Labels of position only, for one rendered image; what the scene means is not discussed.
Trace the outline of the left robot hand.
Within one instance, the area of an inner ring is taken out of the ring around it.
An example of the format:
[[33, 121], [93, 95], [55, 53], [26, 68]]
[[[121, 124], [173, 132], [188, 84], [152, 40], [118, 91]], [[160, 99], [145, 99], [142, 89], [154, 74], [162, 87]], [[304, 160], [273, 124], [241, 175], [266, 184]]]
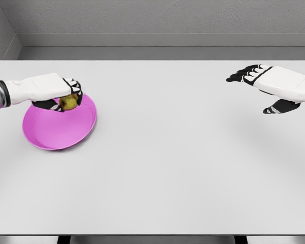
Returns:
[[78, 106], [83, 98], [81, 84], [77, 80], [62, 78], [55, 73], [32, 77], [27, 94], [35, 107], [57, 112], [64, 112], [58, 103], [59, 98], [77, 94]]

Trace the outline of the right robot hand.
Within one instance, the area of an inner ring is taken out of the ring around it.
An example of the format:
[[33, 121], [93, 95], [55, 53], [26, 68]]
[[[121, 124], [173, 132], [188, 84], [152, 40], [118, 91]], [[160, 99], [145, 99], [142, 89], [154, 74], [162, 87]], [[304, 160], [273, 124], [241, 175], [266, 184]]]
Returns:
[[279, 66], [251, 65], [237, 71], [227, 82], [243, 82], [280, 99], [264, 114], [287, 113], [305, 102], [305, 75]]

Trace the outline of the yellow-green apple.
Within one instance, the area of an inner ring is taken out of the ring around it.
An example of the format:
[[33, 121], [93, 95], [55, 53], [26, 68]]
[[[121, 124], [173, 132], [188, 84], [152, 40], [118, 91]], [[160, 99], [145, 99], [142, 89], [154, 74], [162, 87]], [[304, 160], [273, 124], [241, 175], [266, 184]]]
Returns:
[[78, 106], [78, 95], [71, 94], [68, 96], [64, 96], [59, 98], [58, 101], [62, 111], [70, 111]]

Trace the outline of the pink plate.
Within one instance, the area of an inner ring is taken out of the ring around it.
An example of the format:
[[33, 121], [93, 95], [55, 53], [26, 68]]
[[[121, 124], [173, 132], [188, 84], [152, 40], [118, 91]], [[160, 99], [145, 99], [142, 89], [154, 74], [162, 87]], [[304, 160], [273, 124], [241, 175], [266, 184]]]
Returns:
[[84, 95], [80, 106], [56, 112], [31, 105], [24, 115], [22, 130], [35, 147], [60, 150], [81, 142], [93, 129], [97, 109], [90, 96]]

